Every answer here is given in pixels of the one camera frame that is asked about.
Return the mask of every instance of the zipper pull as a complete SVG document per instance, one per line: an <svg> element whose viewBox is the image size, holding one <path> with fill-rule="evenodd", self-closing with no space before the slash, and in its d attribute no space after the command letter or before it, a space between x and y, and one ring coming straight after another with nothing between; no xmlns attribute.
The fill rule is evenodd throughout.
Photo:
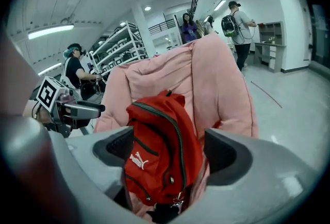
<svg viewBox="0 0 330 224"><path fill-rule="evenodd" d="M179 206L181 205L184 201L180 199L180 196L181 196L182 192L180 192L178 195L177 195L177 198L174 198L173 199L173 205L171 206L174 207L174 206Z"/></svg>

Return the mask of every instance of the black pants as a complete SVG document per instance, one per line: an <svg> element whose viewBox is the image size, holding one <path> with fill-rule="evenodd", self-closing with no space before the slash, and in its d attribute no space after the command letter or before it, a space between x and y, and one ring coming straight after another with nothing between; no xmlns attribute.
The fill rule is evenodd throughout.
<svg viewBox="0 0 330 224"><path fill-rule="evenodd" d="M236 53L237 53L237 66L239 70L242 70L244 67L244 62L249 55L251 44L243 44L243 45L235 45Z"/></svg>

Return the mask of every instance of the purple jacket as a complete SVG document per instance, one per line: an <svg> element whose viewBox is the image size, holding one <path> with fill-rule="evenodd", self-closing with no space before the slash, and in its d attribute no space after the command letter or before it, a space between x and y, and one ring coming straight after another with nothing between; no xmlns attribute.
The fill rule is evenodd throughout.
<svg viewBox="0 0 330 224"><path fill-rule="evenodd" d="M193 22L192 25L188 24L187 27L185 26L185 24L182 24L181 31L185 35L186 43L197 39L197 35L196 35L197 24L196 23Z"/></svg>

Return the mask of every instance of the person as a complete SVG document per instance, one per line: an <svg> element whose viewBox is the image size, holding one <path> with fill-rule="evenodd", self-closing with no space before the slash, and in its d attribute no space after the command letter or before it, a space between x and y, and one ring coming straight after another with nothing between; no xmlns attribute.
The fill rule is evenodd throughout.
<svg viewBox="0 0 330 224"><path fill-rule="evenodd" d="M191 19L190 15L187 13L184 13L182 16L182 20L184 23L182 24L181 31L185 35L186 43L189 43L193 40L197 39L197 25L196 23Z"/></svg>
<svg viewBox="0 0 330 224"><path fill-rule="evenodd" d="M68 77L71 84L77 89L79 89L82 84L90 80L101 79L99 74L92 75L85 72L80 63L81 54L82 47L79 44L71 44L69 45L68 49L63 52L66 66L66 69L64 67L65 76Z"/></svg>
<svg viewBox="0 0 330 224"><path fill-rule="evenodd" d="M207 22L205 23L205 34L206 35L213 32L213 22L214 22L213 17L209 15L207 18Z"/></svg>
<svg viewBox="0 0 330 224"><path fill-rule="evenodd" d="M235 1L231 1L228 4L230 14L234 16L238 25L238 33L232 37L235 49L237 52L237 67L242 71L245 60L247 59L250 51L250 45L252 42L252 36L249 27L257 27L257 24L250 20L250 18L242 11L239 10L241 6Z"/></svg>

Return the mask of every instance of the desk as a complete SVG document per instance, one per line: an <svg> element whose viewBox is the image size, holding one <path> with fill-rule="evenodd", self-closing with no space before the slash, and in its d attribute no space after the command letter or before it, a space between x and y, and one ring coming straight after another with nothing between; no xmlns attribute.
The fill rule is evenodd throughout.
<svg viewBox="0 0 330 224"><path fill-rule="evenodd" d="M263 54L262 48L268 51ZM255 43L254 63L261 63L262 58L269 58L269 68L272 72L280 72L283 62L285 45Z"/></svg>

